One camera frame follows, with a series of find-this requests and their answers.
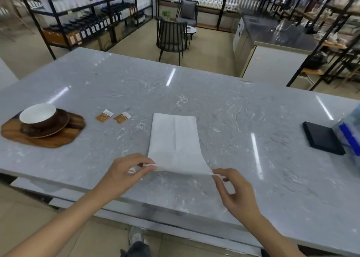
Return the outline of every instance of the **wooden tray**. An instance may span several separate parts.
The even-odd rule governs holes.
[[[58,133],[44,138],[31,138],[20,132],[21,122],[19,120],[19,115],[20,113],[1,126],[1,135],[9,140],[32,146],[58,148],[69,144],[86,126],[85,120],[82,116],[69,113],[69,123]]]

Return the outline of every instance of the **small round table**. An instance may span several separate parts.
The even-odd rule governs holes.
[[[187,46],[187,48],[190,48],[190,40],[193,39],[193,35],[196,33],[196,28],[192,27],[192,26],[187,26],[187,28],[185,29],[185,33],[187,33],[187,35],[190,35],[189,38],[189,45]]]

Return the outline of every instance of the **black chair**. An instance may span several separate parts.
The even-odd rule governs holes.
[[[188,26],[196,27],[198,23],[198,11],[198,1],[180,0],[175,21],[187,22]]]
[[[184,57],[184,51],[187,49],[188,35],[187,23],[178,23],[164,20],[156,17],[156,46],[161,49],[159,62],[163,51],[179,53]]]

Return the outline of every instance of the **gray pants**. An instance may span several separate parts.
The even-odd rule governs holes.
[[[143,242],[135,242],[127,252],[121,250],[120,257],[151,257],[150,248]]]

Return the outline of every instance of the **gray sneaker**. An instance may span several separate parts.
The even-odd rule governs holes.
[[[144,242],[143,230],[132,226],[129,231],[129,245],[132,246],[135,242]]]

